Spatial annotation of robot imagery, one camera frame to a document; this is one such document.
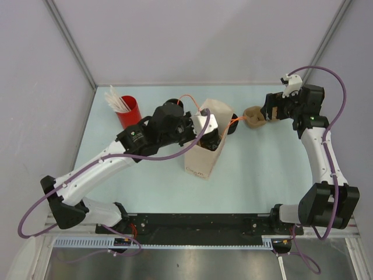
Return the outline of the translucent dark single cup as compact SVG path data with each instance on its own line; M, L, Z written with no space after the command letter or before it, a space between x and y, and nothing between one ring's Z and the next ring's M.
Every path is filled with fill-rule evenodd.
M212 132L204 134L199 141L200 146L209 151L215 151L219 147L220 142L221 138L217 128Z

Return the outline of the black ribbed cup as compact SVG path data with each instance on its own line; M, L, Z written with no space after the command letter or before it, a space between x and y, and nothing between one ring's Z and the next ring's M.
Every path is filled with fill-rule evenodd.
M180 106L182 109L184 108L183 102L179 99L168 99L166 102L176 104L176 105Z
M227 134L230 135L230 134L233 134L236 129L237 129L237 126L238 126L238 120L237 119L231 119L231 122L228 126L228 130L227 130Z

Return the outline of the translucent bag with orange handles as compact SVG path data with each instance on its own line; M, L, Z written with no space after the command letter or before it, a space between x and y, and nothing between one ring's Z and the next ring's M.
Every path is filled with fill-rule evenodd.
M206 99L192 116L195 132L199 134L207 121L205 110L210 111L209 124L198 143L184 154L184 169L187 173L202 179L209 179L223 150L226 137L236 130L238 117L234 110L222 101Z

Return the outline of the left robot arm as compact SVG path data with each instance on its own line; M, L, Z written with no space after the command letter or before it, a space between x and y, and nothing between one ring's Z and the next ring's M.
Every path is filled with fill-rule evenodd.
M102 203L86 195L107 178L141 160L169 160L157 157L160 148L198 143L208 127L211 112L197 115L185 112L172 100L158 106L153 115L146 116L120 132L99 155L82 167L64 176L46 176L41 180L52 215L60 229L70 229L81 223L94 223L122 233L129 226L129 215L119 202Z

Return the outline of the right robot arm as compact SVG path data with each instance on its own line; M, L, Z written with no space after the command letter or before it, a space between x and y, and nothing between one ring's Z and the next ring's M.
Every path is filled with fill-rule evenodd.
M331 143L327 117L320 111L325 90L304 85L288 96L268 93L261 113L266 120L293 121L309 160L312 187L297 205L279 206L279 214L270 217L269 228L284 233L291 223L306 227L344 229L360 198L357 187L350 186L339 169Z

